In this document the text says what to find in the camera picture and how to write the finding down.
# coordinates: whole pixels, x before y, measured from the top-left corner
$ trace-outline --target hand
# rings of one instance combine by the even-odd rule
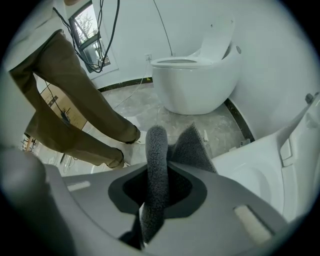
[[[80,0],[64,0],[64,4],[66,6],[73,6],[74,4],[78,3]]]

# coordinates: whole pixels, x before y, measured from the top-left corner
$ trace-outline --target person's leg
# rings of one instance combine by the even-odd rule
[[[36,79],[32,73],[34,57],[31,55],[10,72],[36,110],[26,133],[52,150],[66,153],[93,165],[105,163],[110,168],[122,168],[124,158],[119,149],[109,147],[73,125],[65,123],[46,104],[38,92]]]
[[[72,44],[61,32],[44,47],[33,71],[63,90],[81,114],[103,134],[124,143],[139,139],[137,127],[116,113],[94,87]]]

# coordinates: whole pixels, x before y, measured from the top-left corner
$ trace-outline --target toilet bowl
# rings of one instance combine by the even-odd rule
[[[233,16],[224,14],[210,25],[195,53],[151,62],[154,89],[166,109],[207,114],[229,97],[241,71],[241,49],[231,42],[234,26]]]
[[[320,186],[320,97],[287,127],[212,161],[288,222],[307,213]]]

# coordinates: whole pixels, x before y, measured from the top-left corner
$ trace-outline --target cardboard box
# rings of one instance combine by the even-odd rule
[[[57,107],[58,104],[60,109],[67,113],[68,117],[70,118],[70,124],[82,130],[82,128],[85,126],[87,122],[84,116],[79,112],[79,110],[75,107],[71,100],[63,93],[62,90],[60,90],[58,87],[52,84],[49,84],[48,87],[50,88],[55,101],[53,100],[52,94],[50,93],[48,88],[45,88],[41,92],[41,96],[45,100],[45,102],[49,105],[53,112],[55,112],[56,115],[62,119],[61,112]]]

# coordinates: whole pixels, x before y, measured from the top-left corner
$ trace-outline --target gray fabric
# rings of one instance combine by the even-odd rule
[[[147,192],[141,214],[142,238],[148,243],[164,223],[164,210],[169,206],[167,161],[193,166],[216,173],[203,140],[193,123],[168,146],[166,130],[153,126],[146,134]]]

